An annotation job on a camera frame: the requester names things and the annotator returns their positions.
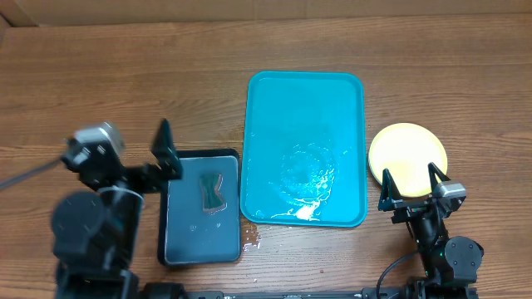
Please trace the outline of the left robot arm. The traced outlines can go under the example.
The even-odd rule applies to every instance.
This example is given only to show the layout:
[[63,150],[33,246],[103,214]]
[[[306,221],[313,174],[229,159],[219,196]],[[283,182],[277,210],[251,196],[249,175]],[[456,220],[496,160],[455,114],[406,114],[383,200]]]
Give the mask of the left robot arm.
[[130,270],[145,195],[165,193],[183,173],[168,120],[160,122],[151,146],[156,164],[126,167],[124,148],[108,122],[78,130],[67,141],[61,161],[88,189],[67,195],[52,213],[57,298],[187,296],[179,283],[140,287]]

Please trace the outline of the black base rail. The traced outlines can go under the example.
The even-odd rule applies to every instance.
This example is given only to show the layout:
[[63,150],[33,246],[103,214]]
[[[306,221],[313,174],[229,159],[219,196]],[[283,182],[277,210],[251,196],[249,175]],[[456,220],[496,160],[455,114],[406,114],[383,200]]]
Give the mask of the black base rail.
[[427,287],[418,291],[414,287],[365,287],[352,292],[247,292],[223,293],[221,291],[187,292],[182,284],[148,283],[139,298],[151,299],[479,299],[475,288]]

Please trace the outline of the green scrubbing sponge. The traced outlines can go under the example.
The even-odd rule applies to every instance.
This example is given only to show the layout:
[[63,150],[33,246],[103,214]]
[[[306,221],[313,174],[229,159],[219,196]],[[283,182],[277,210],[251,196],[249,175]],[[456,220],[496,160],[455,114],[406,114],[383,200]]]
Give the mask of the green scrubbing sponge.
[[220,193],[223,176],[220,173],[206,173],[199,177],[199,187],[202,197],[202,208],[205,213],[217,213],[226,207],[226,202]]

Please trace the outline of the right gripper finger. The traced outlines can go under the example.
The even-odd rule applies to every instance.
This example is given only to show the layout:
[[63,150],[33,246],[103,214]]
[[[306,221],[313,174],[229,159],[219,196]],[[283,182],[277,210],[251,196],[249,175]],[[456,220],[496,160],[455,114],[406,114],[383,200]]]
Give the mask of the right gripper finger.
[[430,162],[428,164],[428,173],[431,184],[431,191],[434,191],[439,183],[451,180],[433,162]]
[[403,198],[393,180],[389,169],[382,171],[382,191],[379,198],[379,210],[395,210],[403,204]]

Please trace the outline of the black rectangular tray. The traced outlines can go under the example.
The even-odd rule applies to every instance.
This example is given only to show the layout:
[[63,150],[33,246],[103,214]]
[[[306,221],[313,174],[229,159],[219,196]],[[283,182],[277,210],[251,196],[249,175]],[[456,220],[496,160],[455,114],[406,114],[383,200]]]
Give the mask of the black rectangular tray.
[[[240,248],[239,154],[235,149],[180,151],[181,179],[161,194],[157,257],[166,267],[234,262]],[[226,207],[217,213],[202,208],[200,175],[220,173]]]

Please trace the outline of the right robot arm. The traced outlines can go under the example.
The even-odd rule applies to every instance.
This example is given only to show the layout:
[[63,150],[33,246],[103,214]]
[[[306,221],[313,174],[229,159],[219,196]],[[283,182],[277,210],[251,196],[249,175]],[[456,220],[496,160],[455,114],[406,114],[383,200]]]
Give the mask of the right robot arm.
[[[405,200],[388,169],[382,171],[380,211],[392,211],[394,224],[404,223],[416,242],[416,250],[398,258],[379,279],[371,298],[477,298],[470,285],[484,256],[476,241],[448,235],[444,220],[457,211],[466,199],[465,187],[433,163],[428,164],[431,192],[424,199]],[[397,265],[418,255],[425,269],[424,277],[411,277],[404,287],[382,289],[386,275]]]

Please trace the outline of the teal plastic tray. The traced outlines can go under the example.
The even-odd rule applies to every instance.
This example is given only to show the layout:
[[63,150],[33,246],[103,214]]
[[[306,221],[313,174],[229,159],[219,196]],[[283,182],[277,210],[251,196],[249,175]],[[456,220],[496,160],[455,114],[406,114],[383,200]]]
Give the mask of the teal plastic tray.
[[240,207],[254,223],[354,228],[364,221],[364,90],[356,76],[261,71],[249,80]]

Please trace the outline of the yellow-green plate top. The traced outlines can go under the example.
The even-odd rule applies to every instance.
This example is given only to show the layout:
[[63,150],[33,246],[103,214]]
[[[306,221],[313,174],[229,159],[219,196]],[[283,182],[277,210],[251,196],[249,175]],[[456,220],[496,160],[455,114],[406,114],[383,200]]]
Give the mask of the yellow-green plate top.
[[368,155],[369,168],[378,183],[383,170],[388,169],[400,194],[408,198],[431,192],[428,164],[442,172],[448,169],[446,150],[428,129],[412,124],[397,123],[379,131],[373,138]]

